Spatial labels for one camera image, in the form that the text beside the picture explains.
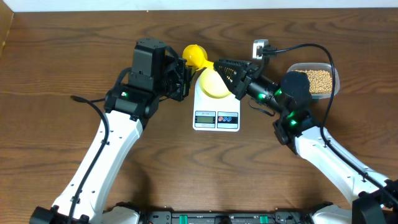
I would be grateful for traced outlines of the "yellow measuring scoop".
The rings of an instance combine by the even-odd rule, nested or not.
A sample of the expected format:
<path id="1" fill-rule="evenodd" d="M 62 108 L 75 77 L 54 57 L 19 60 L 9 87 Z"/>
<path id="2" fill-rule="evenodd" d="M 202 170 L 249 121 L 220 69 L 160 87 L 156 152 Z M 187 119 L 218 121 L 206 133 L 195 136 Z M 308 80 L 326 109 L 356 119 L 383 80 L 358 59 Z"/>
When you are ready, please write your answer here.
<path id="1" fill-rule="evenodd" d="M 187 61 L 186 65 L 195 67 L 196 70 L 203 68 L 213 69 L 214 63 L 208 60 L 206 50 L 200 45 L 192 44 L 186 46 L 182 57 Z"/>

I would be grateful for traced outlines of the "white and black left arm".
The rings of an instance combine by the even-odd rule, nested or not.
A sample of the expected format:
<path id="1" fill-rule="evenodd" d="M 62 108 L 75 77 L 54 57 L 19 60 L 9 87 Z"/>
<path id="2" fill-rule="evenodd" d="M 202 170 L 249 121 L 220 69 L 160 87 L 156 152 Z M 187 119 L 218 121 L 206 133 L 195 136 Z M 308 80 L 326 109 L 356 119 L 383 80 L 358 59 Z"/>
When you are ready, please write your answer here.
<path id="1" fill-rule="evenodd" d="M 92 106 L 101 123 L 70 183 L 50 209 L 37 207 L 30 223 L 103 223 L 109 191 L 129 150 L 161 100 L 182 101 L 189 94 L 191 75 L 171 46 L 143 38 L 136 42 L 131 67 L 107 92 L 102 110 L 93 100 L 72 96 Z"/>

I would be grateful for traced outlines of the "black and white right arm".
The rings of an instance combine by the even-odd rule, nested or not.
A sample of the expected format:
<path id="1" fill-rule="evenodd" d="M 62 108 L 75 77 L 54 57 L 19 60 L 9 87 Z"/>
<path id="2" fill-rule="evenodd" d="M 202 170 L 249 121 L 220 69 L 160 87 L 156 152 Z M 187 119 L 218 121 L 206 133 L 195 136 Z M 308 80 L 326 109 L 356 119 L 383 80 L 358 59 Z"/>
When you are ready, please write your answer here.
<path id="1" fill-rule="evenodd" d="M 397 182 L 370 169 L 339 144 L 314 117 L 305 73 L 287 72 L 279 84 L 242 60 L 218 60 L 214 69 L 238 99 L 253 97 L 280 117 L 273 122 L 282 145 L 313 164 L 347 199 L 351 209 L 323 203 L 302 216 L 307 223 L 397 223 Z"/>

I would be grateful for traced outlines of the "pale yellow plastic bowl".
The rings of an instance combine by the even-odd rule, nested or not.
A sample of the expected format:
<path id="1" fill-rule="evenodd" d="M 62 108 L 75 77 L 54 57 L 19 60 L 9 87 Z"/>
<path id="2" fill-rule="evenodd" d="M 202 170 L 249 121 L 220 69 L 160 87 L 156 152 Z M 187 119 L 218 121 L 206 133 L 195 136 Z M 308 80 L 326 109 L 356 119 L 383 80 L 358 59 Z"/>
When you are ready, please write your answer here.
<path id="1" fill-rule="evenodd" d="M 210 98 L 220 99 L 231 94 L 218 72 L 206 68 L 198 78 L 201 90 Z"/>

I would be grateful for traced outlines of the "white digital kitchen scale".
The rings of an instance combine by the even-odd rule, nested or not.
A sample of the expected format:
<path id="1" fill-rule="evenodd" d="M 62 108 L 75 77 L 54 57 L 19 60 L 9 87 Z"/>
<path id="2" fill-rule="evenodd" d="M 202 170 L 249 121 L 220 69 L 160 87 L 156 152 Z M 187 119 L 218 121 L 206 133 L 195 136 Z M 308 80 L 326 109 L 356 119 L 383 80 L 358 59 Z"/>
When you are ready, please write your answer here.
<path id="1" fill-rule="evenodd" d="M 201 89 L 200 81 L 201 75 L 195 84 L 193 129 L 196 131 L 239 131 L 240 101 L 233 94 L 224 98 L 212 98 Z"/>

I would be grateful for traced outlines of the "clear container of soybeans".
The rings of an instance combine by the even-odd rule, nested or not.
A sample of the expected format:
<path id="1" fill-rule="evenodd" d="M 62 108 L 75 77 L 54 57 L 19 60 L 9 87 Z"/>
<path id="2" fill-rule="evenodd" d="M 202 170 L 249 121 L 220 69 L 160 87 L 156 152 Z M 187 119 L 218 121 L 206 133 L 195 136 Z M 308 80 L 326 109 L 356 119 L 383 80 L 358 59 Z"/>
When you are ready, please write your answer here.
<path id="1" fill-rule="evenodd" d="M 296 63 L 293 64 L 288 72 L 303 72 L 307 74 L 310 82 L 310 93 L 313 100 L 329 98 L 332 91 L 333 74 L 335 73 L 335 91 L 336 95 L 340 90 L 340 79 L 336 69 L 328 63 Z"/>

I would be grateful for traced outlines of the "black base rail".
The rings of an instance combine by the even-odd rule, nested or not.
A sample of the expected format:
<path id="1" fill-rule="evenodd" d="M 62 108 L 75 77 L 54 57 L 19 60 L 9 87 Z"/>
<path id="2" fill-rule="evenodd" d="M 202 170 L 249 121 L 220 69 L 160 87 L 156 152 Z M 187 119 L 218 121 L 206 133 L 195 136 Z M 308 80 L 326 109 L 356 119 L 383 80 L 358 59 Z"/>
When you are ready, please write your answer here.
<path id="1" fill-rule="evenodd" d="M 300 212 L 272 213 L 190 213 L 151 211 L 140 215 L 138 224 L 305 224 L 313 223 L 310 215 Z"/>

